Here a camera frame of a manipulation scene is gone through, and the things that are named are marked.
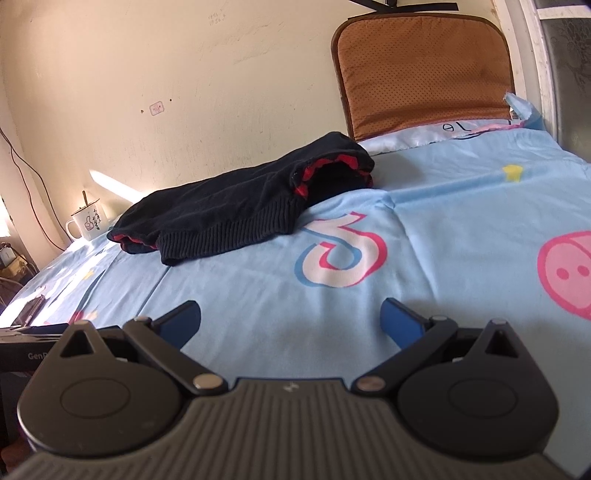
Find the black tape strip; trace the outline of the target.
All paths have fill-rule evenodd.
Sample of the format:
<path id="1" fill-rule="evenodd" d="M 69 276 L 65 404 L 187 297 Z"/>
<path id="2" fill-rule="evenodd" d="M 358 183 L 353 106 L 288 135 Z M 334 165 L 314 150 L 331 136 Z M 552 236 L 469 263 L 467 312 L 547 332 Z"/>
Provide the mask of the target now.
<path id="1" fill-rule="evenodd" d="M 426 12 L 459 12 L 457 2 L 428 2 L 418 4 L 400 5 L 397 0 L 351 0 L 369 10 L 369 15 L 377 14 L 418 14 Z"/>

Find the small pink wall sticker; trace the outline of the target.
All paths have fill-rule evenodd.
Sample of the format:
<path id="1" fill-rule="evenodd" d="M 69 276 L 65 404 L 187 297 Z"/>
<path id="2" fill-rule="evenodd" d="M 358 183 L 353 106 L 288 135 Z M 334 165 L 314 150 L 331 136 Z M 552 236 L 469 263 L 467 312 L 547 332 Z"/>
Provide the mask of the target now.
<path id="1" fill-rule="evenodd" d="M 149 106 L 149 112 L 152 116 L 156 116 L 164 112 L 164 104 L 161 101 L 157 101 Z"/>

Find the white window frame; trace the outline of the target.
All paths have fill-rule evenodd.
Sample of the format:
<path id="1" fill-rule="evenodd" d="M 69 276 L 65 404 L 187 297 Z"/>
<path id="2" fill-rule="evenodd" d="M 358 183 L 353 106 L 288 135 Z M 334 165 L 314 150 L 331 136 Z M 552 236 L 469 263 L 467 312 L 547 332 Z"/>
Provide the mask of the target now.
<path id="1" fill-rule="evenodd" d="M 495 1 L 509 45 L 516 93 L 532 102 L 546 130 L 590 160 L 590 3 Z"/>

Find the light blue cartoon bedsheet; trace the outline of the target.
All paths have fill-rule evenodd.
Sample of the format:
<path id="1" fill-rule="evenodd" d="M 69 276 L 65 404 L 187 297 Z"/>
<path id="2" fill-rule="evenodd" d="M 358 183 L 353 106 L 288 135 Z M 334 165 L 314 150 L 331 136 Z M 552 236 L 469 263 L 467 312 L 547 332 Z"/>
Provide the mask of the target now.
<path id="1" fill-rule="evenodd" d="M 590 166 L 543 131 L 470 134 L 374 155 L 375 185 L 319 203 L 293 234 L 166 266 L 106 238 L 69 247 L 2 313 L 36 296 L 39 324 L 97 327 L 193 300 L 184 353 L 228 380 L 352 381 L 397 352 L 381 330 L 389 297 L 463 326 L 502 318 L 560 406 L 548 455 L 590 464 Z"/>

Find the brown padded cushion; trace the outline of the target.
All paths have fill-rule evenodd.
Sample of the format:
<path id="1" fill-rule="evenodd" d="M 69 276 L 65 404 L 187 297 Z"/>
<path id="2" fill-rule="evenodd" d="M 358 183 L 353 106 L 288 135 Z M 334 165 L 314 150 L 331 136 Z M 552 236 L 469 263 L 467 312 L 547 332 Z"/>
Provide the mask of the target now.
<path id="1" fill-rule="evenodd" d="M 367 140 L 455 120 L 507 120 L 515 90 L 501 30 L 476 16 L 370 14 L 332 36 L 349 136 Z"/>

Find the white enamel mug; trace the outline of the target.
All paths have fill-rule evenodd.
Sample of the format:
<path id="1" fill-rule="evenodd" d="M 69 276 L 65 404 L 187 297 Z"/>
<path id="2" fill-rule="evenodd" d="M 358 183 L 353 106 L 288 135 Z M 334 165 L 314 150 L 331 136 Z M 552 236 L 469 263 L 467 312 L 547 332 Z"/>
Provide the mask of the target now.
<path id="1" fill-rule="evenodd" d="M 71 215 L 64 229 L 71 240 L 92 241 L 108 230 L 109 220 L 100 199 L 79 208 Z"/>

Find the dark patterned knit sweater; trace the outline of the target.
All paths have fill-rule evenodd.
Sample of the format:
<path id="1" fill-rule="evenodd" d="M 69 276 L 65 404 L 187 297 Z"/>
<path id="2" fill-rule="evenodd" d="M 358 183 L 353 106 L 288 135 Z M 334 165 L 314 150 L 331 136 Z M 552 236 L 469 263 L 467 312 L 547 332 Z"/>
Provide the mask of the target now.
<path id="1" fill-rule="evenodd" d="M 108 231 L 128 254 L 157 252 L 175 266 L 294 232 L 305 210 L 373 185 L 373 158 L 331 132 L 279 159 L 157 190 L 129 207 Z"/>

